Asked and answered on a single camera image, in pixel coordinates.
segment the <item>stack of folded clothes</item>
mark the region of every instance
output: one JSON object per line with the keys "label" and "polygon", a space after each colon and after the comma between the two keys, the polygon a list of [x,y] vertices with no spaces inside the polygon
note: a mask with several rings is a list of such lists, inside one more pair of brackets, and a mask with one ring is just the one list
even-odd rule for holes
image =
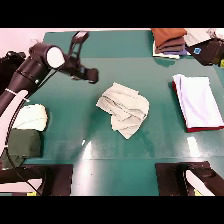
{"label": "stack of folded clothes", "polygon": [[179,55],[187,55],[185,49],[184,28],[151,28],[154,35],[154,56],[179,58]]}

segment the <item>red cloth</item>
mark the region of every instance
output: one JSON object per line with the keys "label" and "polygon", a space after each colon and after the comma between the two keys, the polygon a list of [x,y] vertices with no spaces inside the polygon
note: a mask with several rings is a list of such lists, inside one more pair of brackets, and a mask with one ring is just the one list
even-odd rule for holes
{"label": "red cloth", "polygon": [[[174,92],[177,94],[177,88],[176,88],[176,84],[175,82],[173,81],[172,82],[172,88],[174,90]],[[219,127],[201,127],[201,128],[198,128],[198,127],[195,127],[195,128],[188,128],[187,125],[186,125],[186,130],[187,132],[198,132],[198,131],[209,131],[209,130],[220,130],[220,129],[223,129],[224,126],[219,126]]]}

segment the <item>dark green cloth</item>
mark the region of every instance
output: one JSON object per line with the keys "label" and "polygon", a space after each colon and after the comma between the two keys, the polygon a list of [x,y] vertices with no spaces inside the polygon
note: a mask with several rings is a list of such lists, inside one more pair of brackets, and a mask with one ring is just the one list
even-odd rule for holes
{"label": "dark green cloth", "polygon": [[[40,157],[41,140],[39,132],[32,129],[12,129],[9,135],[9,155],[16,167],[22,165],[25,159]],[[12,168],[6,152],[1,156],[2,168]]]}

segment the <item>black bag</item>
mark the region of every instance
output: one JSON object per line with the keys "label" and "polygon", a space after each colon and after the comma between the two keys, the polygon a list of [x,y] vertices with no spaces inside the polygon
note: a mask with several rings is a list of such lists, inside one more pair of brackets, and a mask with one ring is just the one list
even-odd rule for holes
{"label": "black bag", "polygon": [[0,95],[8,87],[14,72],[25,61],[25,53],[9,51],[5,57],[0,58]]}
{"label": "black bag", "polygon": [[191,47],[186,46],[186,50],[202,65],[220,65],[224,56],[224,42],[214,38]]}

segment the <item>white wall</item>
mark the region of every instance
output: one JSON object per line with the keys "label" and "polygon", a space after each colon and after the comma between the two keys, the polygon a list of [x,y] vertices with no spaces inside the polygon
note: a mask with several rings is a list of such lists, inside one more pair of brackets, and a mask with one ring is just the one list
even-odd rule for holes
{"label": "white wall", "polygon": [[42,41],[46,32],[146,29],[150,30],[150,28],[0,28],[0,57],[5,56],[10,50],[23,51],[28,55],[29,47],[35,43],[34,39]]}

